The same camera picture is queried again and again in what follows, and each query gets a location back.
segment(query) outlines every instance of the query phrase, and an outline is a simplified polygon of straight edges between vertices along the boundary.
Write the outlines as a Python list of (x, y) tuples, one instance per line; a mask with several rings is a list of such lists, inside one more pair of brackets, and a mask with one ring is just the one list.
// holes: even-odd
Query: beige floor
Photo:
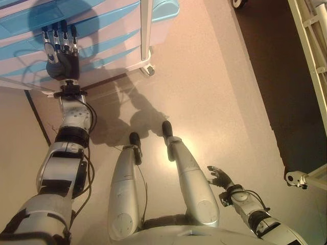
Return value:
[[(73, 225), (73, 244), (108, 242), (110, 180), (119, 149), (132, 131), (142, 137), (146, 218), (185, 212), (177, 169), (160, 137), (166, 118), (208, 177), (207, 165), (221, 167), (236, 183), (259, 192), (271, 215), (309, 244), (323, 244), (326, 193), (290, 188), (283, 180), (283, 163), (229, 1), (180, 0), (180, 9), (166, 42), (153, 47), (154, 76), (137, 70), (88, 91), (87, 100), (99, 116), (90, 145), (96, 179), (92, 197)], [(57, 102), (36, 91), (32, 95), (53, 140), (51, 127), (60, 125)], [(142, 210), (140, 179), (138, 185)], [(82, 201), (76, 200), (76, 207)], [(220, 213), (222, 228), (252, 235), (233, 207), (220, 205)]]

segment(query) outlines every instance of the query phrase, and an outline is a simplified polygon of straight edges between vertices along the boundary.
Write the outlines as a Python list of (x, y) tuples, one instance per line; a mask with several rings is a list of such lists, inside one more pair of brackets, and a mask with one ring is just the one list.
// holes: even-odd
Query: drawer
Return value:
[[(77, 28), (78, 38), (83, 38), (97, 32), (99, 29), (102, 29), (120, 20), (121, 18), (124, 18), (127, 14), (133, 10), (136, 10), (138, 7), (139, 2), (76, 23), (75, 26)], [(0, 60), (19, 57), (40, 50), (43, 50), (43, 38), (41, 34), (0, 47)]]
[[(141, 36), (140, 36), (139, 32), (137, 35), (134, 35), (133, 38), (140, 40)], [(130, 41), (125, 41), (124, 43), (121, 43), (112, 49), (109, 49), (109, 50), (106, 50), (104, 52), (97, 54), (96, 56), (92, 57), (88, 61), (82, 60), (80, 63), (80, 71), (81, 71), (80, 80), (84, 80), (83, 77), (84, 77), (85, 72), (90, 72), (93, 69), (99, 69), (100, 67), (105, 66), (112, 62), (115, 63), (116, 60), (119, 60), (119, 59), (127, 56), (131, 52), (134, 52), (134, 50), (137, 49), (139, 46), (135, 46), (135, 42), (133, 41), (133, 38), (131, 38)], [(11, 80), (19, 81), (21, 83), (32, 83), (32, 84), (35, 84), (35, 85), (38, 85), (41, 87), (44, 87), (44, 83), (48, 83), (50, 81), (52, 81), (52, 83), (55, 83), (55, 84), (58, 83), (49, 77), (49, 75), (45, 69), (35, 71), (35, 72), (18, 74), (15, 76), (8, 76), (7, 78), (9, 78)]]
[[(112, 24), (107, 25), (106, 27), (100, 29), (98, 32), (79, 39), (79, 49), (87, 48), (97, 43), (120, 37), (125, 35), (126, 33), (132, 33), (135, 30), (140, 29), (141, 20), (139, 15), (140, 9), (138, 5), (125, 17), (119, 19), (118, 21), (115, 21)], [(28, 53), (22, 56), (17, 55), (17, 57), (0, 60), (0, 74), (8, 74), (15, 70), (25, 69), (27, 66), (34, 65), (40, 61), (46, 61), (46, 54), (43, 50), (43, 44), (42, 50), (40, 51)]]
[[(0, 39), (40, 29), (54, 22), (70, 18), (103, 1), (55, 0), (37, 6), (32, 5), (34, 1), (27, 1), (24, 4), (31, 4), (29, 8), (0, 18)], [(1, 12), (8, 12), (11, 8), (15, 9), (15, 5), (1, 9)]]
[(179, 14), (178, 0), (154, 0), (150, 33), (150, 46), (163, 43), (173, 18)]
[[(86, 65), (93, 60), (106, 58), (114, 54), (122, 53), (125, 50), (129, 50), (133, 47), (141, 45), (141, 34), (139, 30), (135, 30), (131, 33), (127, 33), (123, 36), (109, 39), (107, 41), (92, 45), (86, 48), (80, 48), (80, 66)], [(14, 70), (12, 72), (2, 74), (1, 77), (13, 77), (13, 76), (26, 76), (27, 74), (37, 73), (45, 70), (46, 58), (44, 61), (33, 63), (30, 66)]]
[[(110, 11), (113, 11), (115, 9), (120, 9), (123, 8), (127, 5), (133, 4), (135, 3), (136, 0), (120, 0), (120, 1), (116, 1), (116, 0), (104, 0), (104, 2), (95, 5), (92, 9), (83, 12), (81, 14), (77, 14), (71, 18), (66, 19), (68, 24), (72, 24), (72, 23), (77, 23), (80, 22), (82, 20), (85, 19), (89, 19), (92, 17), (95, 17), (97, 15), (101, 15)], [(38, 28), (34, 31), (29, 31), (20, 35), (15, 35), (9, 38), (5, 38), (5, 39), (1, 39), (0, 40), (0, 46), (5, 46), (5, 45), (9, 45), (12, 42), (18, 42), (21, 41), (23, 39), (27, 39), (30, 37), (33, 37), (35, 35), (41, 34), (41, 28)]]
[[(92, 64), (81, 66), (81, 75), (78, 83), (81, 85), (81, 87), (85, 87), (90, 84), (103, 81), (125, 73), (127, 71), (127, 67), (133, 66), (140, 61), (141, 47), (134, 47), (122, 53), (93, 62)], [(12, 77), (11, 79), (24, 83), (32, 83), (34, 85), (52, 90), (59, 90), (61, 85), (60, 82), (49, 78), (48, 74), (44, 70), (36, 74), (27, 75), (23, 81), (19, 80), (19, 77), (17, 76)]]

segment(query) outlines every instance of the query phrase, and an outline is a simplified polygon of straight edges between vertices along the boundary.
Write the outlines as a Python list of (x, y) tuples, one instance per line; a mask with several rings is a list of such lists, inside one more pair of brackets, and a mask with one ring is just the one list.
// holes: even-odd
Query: robot leg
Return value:
[(170, 161), (176, 161), (179, 184), (194, 225), (217, 227), (219, 208), (206, 177), (182, 140), (173, 136), (171, 124), (162, 123), (162, 131)]
[(124, 146), (111, 181), (108, 207), (108, 233), (112, 240), (133, 234), (141, 225), (135, 184), (135, 165), (141, 163), (141, 148), (136, 133), (131, 145)]

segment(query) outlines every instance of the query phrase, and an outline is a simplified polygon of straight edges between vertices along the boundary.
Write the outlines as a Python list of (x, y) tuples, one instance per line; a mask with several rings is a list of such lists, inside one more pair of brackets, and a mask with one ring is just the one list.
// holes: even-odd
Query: blue drawer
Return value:
[(10, 4), (14, 4), (16, 2), (20, 2), (21, 0), (0, 0), (0, 8), (6, 6), (6, 5), (10, 5)]
[[(97, 30), (110, 25), (111, 23), (126, 16), (138, 6), (139, 2), (136, 2), (124, 8), (110, 11), (108, 13), (76, 23), (75, 26), (78, 31), (78, 38), (86, 37)], [(22, 56), (40, 50), (43, 50), (43, 38), (42, 35), (37, 35), (32, 38), (27, 38), (10, 45), (0, 47), (0, 60)]]
[(91, 9), (104, 0), (55, 0), (0, 18), (0, 39), (42, 28)]
[[(96, 68), (99, 68), (99, 67), (102, 67), (112, 61), (115, 61), (115, 60), (118, 60), (122, 57), (125, 57), (126, 55), (128, 55), (129, 53), (133, 52), (134, 50), (136, 50), (137, 48), (139, 48), (139, 46), (137, 47), (134, 47), (130, 50), (126, 50), (124, 52), (121, 52), (119, 54), (116, 54), (116, 55), (112, 55), (110, 57), (107, 57), (107, 58), (104, 58), (104, 59), (100, 59), (100, 60), (97, 60), (97, 61), (94, 61), (92, 63), (89, 63), (89, 64), (86, 64), (86, 65), (83, 65), (80, 67), (80, 72), (83, 73), (83, 72), (88, 72), (88, 71), (91, 71), (91, 70), (94, 70)], [(48, 82), (48, 81), (51, 81), (52, 78), (51, 77), (45, 77), (45, 78), (41, 78), (39, 80), (37, 80), (36, 82)]]
[[(89, 58), (95, 54), (101, 53), (105, 50), (108, 50), (112, 47), (115, 47), (116, 45), (126, 41), (127, 39), (131, 38), (132, 36), (134, 36), (136, 33), (138, 33), (139, 30), (135, 30), (131, 33), (127, 33), (123, 36), (117, 37), (117, 38), (112, 38), (110, 40), (95, 44), (93, 46), (90, 47), (86, 47), (83, 48), (81, 50), (79, 50), (79, 56), (80, 56), (80, 60), (83, 60), (85, 58)], [(23, 74), (29, 74), (29, 73), (35, 73), (41, 70), (45, 70), (45, 66), (46, 66), (46, 61), (41, 61), (38, 62), (36, 64), (27, 66), (25, 68), (22, 69), (18, 69), (3, 75), (0, 75), (2, 77), (10, 77), (10, 76), (17, 76), (17, 75), (23, 75)]]
[(153, 0), (152, 22), (174, 18), (178, 14), (178, 0)]

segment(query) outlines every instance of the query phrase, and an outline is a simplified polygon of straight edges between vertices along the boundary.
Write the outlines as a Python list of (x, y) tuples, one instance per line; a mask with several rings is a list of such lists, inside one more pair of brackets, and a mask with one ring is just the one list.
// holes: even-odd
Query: robotic finger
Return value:
[(48, 27), (42, 28), (44, 49), (48, 57), (46, 70), (51, 78), (58, 81), (78, 80), (80, 75), (77, 30), (74, 25), (71, 25), (70, 29), (71, 39), (69, 38), (70, 33), (65, 20), (52, 24), (51, 40)]
[(48, 62), (51, 64), (57, 64), (59, 62), (55, 47), (52, 45), (49, 39), (48, 27), (42, 28), (42, 35), (44, 41), (44, 50), (46, 56), (48, 57)]
[(223, 187), (225, 190), (234, 185), (231, 178), (223, 170), (215, 166), (207, 166), (207, 168), (209, 171), (211, 171), (211, 175), (216, 177), (214, 179), (207, 180), (209, 184)]

